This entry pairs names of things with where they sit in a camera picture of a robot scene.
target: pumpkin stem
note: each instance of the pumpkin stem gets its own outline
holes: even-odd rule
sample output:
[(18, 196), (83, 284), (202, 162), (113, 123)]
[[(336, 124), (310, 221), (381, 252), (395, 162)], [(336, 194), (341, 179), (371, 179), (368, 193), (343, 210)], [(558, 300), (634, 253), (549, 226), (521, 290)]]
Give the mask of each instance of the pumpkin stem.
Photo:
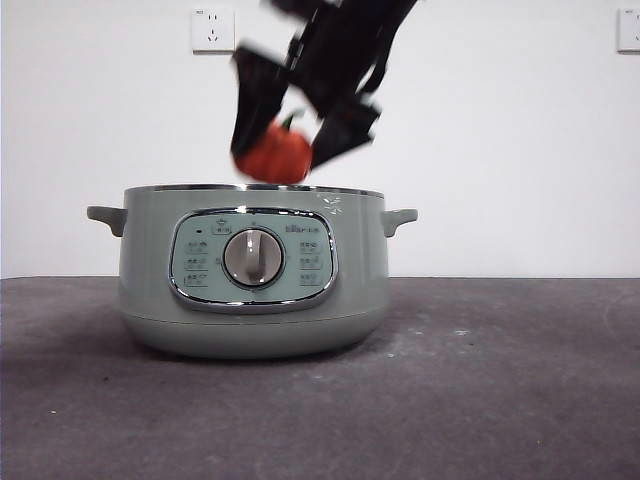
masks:
[(284, 128), (285, 130), (291, 130), (291, 123), (293, 122), (293, 119), (295, 117), (301, 117), (302, 115), (304, 115), (303, 108), (294, 110), (293, 112), (291, 112), (291, 115), (284, 119), (284, 122), (282, 122), (282, 128)]

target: cooker handle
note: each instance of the cooker handle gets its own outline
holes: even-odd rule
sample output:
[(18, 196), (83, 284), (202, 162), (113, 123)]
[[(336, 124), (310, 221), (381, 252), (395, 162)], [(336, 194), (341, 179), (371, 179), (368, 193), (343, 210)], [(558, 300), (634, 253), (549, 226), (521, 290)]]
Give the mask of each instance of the cooker handle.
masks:
[(391, 238), (396, 233), (396, 228), (409, 222), (415, 222), (418, 219), (418, 211), (413, 208), (405, 208), (403, 210), (393, 210), (391, 212), (382, 212), (382, 226), (384, 227), (384, 236)]
[(127, 221), (127, 210), (111, 207), (87, 207), (87, 217), (106, 223), (111, 227), (111, 233), (116, 237), (122, 237), (124, 224)]

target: metal rim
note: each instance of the metal rim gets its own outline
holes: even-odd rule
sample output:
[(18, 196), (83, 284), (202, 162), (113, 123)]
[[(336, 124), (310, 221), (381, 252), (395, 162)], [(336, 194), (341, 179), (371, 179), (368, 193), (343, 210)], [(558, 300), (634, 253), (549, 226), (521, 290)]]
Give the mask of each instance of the metal rim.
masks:
[(125, 193), (139, 192), (164, 192), (170, 190), (233, 190), (246, 191), (280, 191), (280, 192), (320, 192), (320, 193), (346, 193), (349, 195), (363, 195), (369, 197), (384, 198), (380, 192), (372, 190), (357, 190), (352, 188), (315, 187), (307, 185), (271, 185), (271, 184), (184, 184), (184, 185), (149, 185), (145, 187), (133, 187), (125, 190)]

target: cooker base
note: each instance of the cooker base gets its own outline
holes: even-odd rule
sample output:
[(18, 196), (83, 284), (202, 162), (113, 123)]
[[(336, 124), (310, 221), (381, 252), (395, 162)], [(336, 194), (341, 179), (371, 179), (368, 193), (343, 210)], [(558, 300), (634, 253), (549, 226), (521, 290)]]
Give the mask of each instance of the cooker base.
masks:
[(307, 355), (344, 347), (369, 335), (384, 311), (305, 322), (195, 324), (123, 314), (141, 343), (191, 357), (263, 359)]

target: chrome trim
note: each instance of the chrome trim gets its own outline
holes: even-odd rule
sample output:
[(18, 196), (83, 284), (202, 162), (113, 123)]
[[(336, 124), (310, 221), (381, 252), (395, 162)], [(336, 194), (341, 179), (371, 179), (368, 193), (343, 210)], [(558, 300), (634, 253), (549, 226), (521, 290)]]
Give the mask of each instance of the chrome trim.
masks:
[[(212, 214), (234, 215), (234, 214), (277, 214), (277, 215), (293, 215), (301, 217), (314, 218), (325, 227), (329, 236), (329, 249), (331, 251), (331, 276), (329, 281), (315, 294), (308, 297), (297, 298), (293, 300), (283, 300), (279, 302), (217, 302), (204, 298), (195, 297), (182, 290), (173, 275), (173, 254), (175, 252), (176, 240), (180, 226), (189, 218), (197, 216), (205, 216)], [(285, 313), (296, 310), (305, 310), (320, 304), (329, 292), (335, 286), (338, 277), (338, 253), (336, 248), (335, 236), (331, 224), (320, 214), (307, 210), (296, 210), (291, 208), (266, 208), (266, 207), (245, 207), (236, 208), (207, 208), (202, 210), (193, 210), (184, 215), (176, 224), (173, 231), (173, 239), (171, 241), (171, 255), (169, 256), (168, 280), (171, 291), (178, 297), (180, 301), (188, 305), (194, 310), (205, 312), (225, 313), (234, 315), (258, 315), (270, 313)]]
[(384, 198), (380, 192), (372, 190), (357, 190), (352, 188), (315, 187), (307, 185), (272, 185), (272, 184), (184, 184), (184, 185), (149, 185), (144, 187), (132, 187), (125, 190), (125, 194), (140, 192), (164, 192), (170, 190), (233, 190), (246, 191), (280, 191), (280, 192), (318, 192), (318, 193), (345, 193), (349, 195), (363, 195), (369, 197)]

